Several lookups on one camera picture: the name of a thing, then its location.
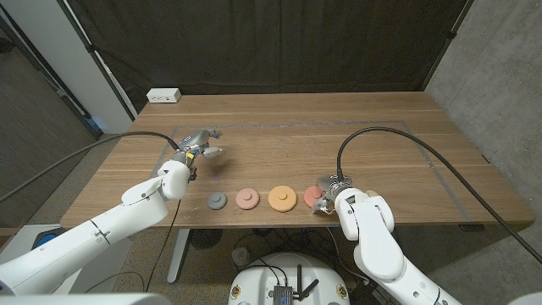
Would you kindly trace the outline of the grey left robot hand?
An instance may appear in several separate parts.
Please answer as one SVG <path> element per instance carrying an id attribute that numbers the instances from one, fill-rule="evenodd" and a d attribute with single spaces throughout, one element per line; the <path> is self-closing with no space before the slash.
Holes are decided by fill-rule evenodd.
<path id="1" fill-rule="evenodd" d="M 178 144 L 179 148 L 171 159 L 190 167 L 198 156 L 216 158 L 224 154 L 224 149 L 211 147 L 209 140 L 219 139 L 221 136 L 222 133 L 217 130 L 199 130 L 187 136 Z"/>

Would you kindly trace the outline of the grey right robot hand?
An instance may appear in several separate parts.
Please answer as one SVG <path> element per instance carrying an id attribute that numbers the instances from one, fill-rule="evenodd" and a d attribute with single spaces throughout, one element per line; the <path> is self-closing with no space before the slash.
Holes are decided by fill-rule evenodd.
<path id="1" fill-rule="evenodd" d="M 345 176 L 340 180 L 339 176 L 331 175 L 320 177 L 316 180 L 316 190 L 312 193 L 314 203 L 311 206 L 311 213 L 331 213 L 335 205 L 335 199 L 347 188 L 352 188 L 351 178 Z"/>

